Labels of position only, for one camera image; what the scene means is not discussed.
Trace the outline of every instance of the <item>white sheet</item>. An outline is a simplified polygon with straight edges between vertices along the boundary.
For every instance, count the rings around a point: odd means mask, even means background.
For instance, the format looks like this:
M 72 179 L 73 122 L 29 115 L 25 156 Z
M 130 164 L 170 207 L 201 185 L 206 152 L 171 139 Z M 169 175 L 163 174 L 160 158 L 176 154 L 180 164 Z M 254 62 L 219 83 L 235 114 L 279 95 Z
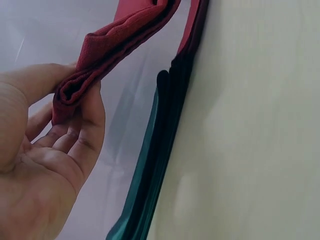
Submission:
M 0 0 L 0 71 L 74 62 L 85 35 L 111 23 L 117 5 L 118 0 Z M 182 1 L 169 24 L 102 81 L 103 149 L 58 240 L 105 239 L 120 216 L 147 127 L 156 77 L 169 69 L 177 52 L 189 5 L 190 0 Z M 33 105 L 29 114 L 51 99 L 48 96 Z
M 320 1 L 211 2 L 148 240 L 318 240 Z

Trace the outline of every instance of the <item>red napkin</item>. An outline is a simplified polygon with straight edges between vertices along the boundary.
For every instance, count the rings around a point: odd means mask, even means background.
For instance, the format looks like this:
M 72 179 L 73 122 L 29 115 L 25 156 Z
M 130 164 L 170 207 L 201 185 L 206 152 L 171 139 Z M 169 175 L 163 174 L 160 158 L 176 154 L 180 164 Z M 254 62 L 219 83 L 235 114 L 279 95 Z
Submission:
M 60 124 L 70 118 L 88 89 L 158 32 L 176 12 L 180 1 L 120 0 L 114 22 L 85 37 L 76 73 L 58 86 L 53 98 L 52 124 Z M 199 1 L 191 0 L 178 52 L 188 41 Z

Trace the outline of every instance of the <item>hand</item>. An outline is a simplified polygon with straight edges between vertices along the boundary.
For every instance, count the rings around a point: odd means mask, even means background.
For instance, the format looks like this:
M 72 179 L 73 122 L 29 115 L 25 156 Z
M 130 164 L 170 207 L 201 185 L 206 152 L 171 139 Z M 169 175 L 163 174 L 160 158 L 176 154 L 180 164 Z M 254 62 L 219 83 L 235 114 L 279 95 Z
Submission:
M 40 64 L 0 73 L 1 240 L 55 239 L 96 164 L 105 134 L 99 83 L 73 119 L 32 143 L 50 122 L 52 104 L 28 119 L 29 107 L 74 71 Z

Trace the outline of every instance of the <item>white backdrop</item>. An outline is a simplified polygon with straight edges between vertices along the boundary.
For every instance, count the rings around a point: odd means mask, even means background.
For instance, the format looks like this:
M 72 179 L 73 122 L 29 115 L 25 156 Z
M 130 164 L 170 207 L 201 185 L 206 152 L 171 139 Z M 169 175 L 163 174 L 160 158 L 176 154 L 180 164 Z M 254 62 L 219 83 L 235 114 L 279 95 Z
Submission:
M 0 0 L 0 71 L 74 62 L 85 35 L 111 23 L 117 5 L 118 0 Z M 156 77 L 169 69 L 178 50 L 189 5 L 190 0 L 182 1 L 166 27 L 103 80 L 103 149 L 58 240 L 103 240 L 120 216 L 149 120 Z M 29 114 L 51 99 L 33 105 Z

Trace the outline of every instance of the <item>cream wall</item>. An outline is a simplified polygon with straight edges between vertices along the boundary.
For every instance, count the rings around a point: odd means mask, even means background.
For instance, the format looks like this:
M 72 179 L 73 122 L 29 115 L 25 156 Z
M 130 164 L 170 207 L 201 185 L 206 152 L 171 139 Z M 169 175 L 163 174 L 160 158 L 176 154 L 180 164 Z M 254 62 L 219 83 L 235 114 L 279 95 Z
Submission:
M 320 239 L 320 1 L 211 1 L 148 240 Z

